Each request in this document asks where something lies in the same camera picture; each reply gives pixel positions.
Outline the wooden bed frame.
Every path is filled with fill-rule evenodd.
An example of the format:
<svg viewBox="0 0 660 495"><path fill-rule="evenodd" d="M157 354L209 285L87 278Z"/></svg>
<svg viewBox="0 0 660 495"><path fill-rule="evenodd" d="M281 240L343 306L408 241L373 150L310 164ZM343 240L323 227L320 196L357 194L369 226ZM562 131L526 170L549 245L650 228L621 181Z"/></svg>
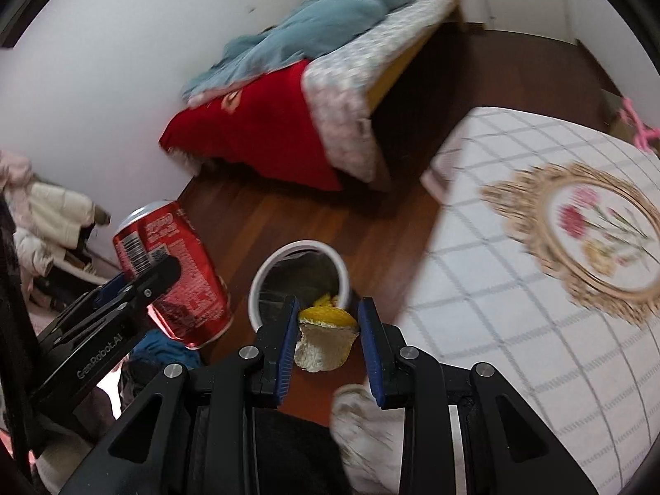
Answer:
<svg viewBox="0 0 660 495"><path fill-rule="evenodd" d="M376 139L375 179L368 188L385 192L415 167L433 142L460 82L465 20L454 7L404 49L368 92L368 122Z"/></svg>

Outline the white floral tablecloth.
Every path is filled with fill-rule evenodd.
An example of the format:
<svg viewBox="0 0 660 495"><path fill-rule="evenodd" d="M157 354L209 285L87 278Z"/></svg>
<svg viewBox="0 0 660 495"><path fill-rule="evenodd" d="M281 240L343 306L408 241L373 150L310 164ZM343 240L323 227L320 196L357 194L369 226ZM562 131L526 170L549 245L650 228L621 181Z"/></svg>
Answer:
<svg viewBox="0 0 660 495"><path fill-rule="evenodd" d="M593 494L659 489L659 160L549 116L480 107L423 175L442 205L397 326L438 362L492 364ZM450 409L457 491L459 414ZM336 393L358 494L402 494L405 412Z"/></svg>

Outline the red blanket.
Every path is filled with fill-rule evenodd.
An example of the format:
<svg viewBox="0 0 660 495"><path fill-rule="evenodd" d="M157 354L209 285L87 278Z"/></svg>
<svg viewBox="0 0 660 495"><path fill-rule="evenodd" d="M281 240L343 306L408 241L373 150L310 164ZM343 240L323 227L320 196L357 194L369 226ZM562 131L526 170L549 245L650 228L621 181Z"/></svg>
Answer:
<svg viewBox="0 0 660 495"><path fill-rule="evenodd" d="M165 128L161 148L202 160L245 164L264 178L339 191L341 183L302 92L308 64L301 60L240 90L186 108Z"/></svg>

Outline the pink checkered bed sheet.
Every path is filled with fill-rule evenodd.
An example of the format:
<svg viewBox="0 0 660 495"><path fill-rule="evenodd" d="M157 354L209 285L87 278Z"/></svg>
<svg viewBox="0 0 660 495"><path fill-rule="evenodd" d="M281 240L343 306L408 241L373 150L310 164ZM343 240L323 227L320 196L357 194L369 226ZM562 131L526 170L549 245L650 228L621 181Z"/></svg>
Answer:
<svg viewBox="0 0 660 495"><path fill-rule="evenodd" d="M375 179L376 139L368 122L368 92L404 49L456 6L456 0L414 0L306 66L302 92L332 167L367 184Z"/></svg>

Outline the blue clothes pile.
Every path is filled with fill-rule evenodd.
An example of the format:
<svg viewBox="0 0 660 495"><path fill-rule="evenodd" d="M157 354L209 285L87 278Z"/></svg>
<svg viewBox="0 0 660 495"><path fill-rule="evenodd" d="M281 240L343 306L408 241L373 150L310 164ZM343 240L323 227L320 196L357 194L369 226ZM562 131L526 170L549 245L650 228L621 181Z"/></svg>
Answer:
<svg viewBox="0 0 660 495"><path fill-rule="evenodd" d="M170 340L160 330L150 330L122 363L118 391L130 403L167 365L181 364L193 370L203 366L197 351Z"/></svg>

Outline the white puffer jacket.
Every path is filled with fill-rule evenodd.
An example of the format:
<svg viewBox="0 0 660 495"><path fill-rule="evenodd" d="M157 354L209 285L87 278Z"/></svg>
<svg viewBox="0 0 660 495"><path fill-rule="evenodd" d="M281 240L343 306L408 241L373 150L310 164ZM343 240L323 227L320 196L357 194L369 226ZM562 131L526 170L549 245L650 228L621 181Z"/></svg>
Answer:
<svg viewBox="0 0 660 495"><path fill-rule="evenodd" d="M28 278L46 277L58 267L85 282L106 282L74 252L85 248L94 227L110 223L110 213L85 194L42 181L27 158L9 151L1 152L1 195L16 224L14 245Z"/></svg>

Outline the light blue duvet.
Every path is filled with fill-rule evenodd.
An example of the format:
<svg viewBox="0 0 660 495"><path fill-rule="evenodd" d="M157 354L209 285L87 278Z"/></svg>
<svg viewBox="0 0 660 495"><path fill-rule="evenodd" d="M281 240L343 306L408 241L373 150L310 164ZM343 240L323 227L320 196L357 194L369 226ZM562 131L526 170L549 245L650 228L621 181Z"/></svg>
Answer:
<svg viewBox="0 0 660 495"><path fill-rule="evenodd" d="M303 0L275 27L228 41L220 61L193 78L182 98L190 103L211 90L328 55L413 1Z"/></svg>

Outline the yellow snack wrapper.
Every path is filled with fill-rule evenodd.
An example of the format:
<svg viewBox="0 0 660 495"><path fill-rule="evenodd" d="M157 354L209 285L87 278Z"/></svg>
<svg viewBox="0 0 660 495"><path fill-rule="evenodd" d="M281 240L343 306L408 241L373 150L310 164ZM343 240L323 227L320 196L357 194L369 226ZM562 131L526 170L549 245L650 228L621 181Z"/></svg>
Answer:
<svg viewBox="0 0 660 495"><path fill-rule="evenodd" d="M339 301L338 295L331 295L330 293L323 294L314 303L314 306L321 307L337 307Z"/></svg>

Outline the red cola can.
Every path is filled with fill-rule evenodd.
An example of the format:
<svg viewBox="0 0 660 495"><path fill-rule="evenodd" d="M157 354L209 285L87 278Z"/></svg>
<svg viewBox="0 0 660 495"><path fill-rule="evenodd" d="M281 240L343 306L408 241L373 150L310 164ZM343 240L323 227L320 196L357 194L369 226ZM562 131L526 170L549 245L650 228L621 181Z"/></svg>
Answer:
<svg viewBox="0 0 660 495"><path fill-rule="evenodd" d="M199 350L231 326L228 289L178 202L134 210L113 244L124 274L153 290L149 313L169 339Z"/></svg>

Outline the yellow fruit peel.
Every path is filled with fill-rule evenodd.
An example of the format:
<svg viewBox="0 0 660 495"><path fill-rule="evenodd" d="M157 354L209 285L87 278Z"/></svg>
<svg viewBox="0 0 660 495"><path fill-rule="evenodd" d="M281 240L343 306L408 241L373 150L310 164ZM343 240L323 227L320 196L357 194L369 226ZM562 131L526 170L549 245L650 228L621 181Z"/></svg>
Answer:
<svg viewBox="0 0 660 495"><path fill-rule="evenodd" d="M299 315L294 362L303 371L330 372L344 365L359 335L357 321L344 309L311 306Z"/></svg>

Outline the pink plush toy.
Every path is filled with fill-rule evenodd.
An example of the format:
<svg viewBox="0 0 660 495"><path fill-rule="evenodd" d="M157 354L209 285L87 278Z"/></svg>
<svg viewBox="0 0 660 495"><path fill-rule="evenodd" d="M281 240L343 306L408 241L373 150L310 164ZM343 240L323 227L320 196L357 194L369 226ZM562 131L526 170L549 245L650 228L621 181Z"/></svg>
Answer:
<svg viewBox="0 0 660 495"><path fill-rule="evenodd" d="M660 130L658 127L647 126L636 110L634 109L632 99L624 97L621 101L619 110L620 119L633 131L633 145L642 152L652 153L652 142L658 142L660 139Z"/></svg>

